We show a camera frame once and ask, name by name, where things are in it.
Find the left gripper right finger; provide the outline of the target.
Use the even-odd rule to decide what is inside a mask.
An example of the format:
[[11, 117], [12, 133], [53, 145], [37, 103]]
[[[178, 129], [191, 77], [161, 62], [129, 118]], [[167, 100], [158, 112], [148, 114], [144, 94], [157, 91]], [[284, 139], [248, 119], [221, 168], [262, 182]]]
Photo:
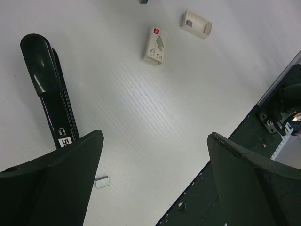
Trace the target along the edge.
[[222, 211], [229, 226], [299, 226], [301, 171], [213, 132], [207, 138]]

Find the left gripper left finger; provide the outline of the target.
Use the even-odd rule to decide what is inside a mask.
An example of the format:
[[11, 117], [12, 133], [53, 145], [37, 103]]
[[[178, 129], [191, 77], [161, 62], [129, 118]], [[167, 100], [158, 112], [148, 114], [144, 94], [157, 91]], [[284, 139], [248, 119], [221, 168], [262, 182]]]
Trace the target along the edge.
[[81, 226], [103, 148], [95, 130], [0, 174], [3, 226]]

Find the small grey staple strip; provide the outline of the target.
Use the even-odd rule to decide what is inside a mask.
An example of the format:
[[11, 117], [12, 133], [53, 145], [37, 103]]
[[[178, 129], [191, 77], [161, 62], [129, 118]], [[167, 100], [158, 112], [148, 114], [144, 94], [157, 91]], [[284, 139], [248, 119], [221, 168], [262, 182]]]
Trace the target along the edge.
[[110, 185], [110, 179], [108, 176], [102, 176], [95, 179], [95, 186], [97, 189], [104, 188]]

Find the black stapler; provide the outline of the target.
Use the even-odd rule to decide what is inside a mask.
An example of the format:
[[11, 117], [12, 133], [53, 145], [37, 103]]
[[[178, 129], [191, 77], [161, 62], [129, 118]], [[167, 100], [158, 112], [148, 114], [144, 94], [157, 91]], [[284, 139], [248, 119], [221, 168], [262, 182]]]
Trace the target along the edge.
[[25, 35], [20, 47], [54, 144], [63, 148], [79, 139], [79, 132], [58, 54], [45, 37], [35, 33]]

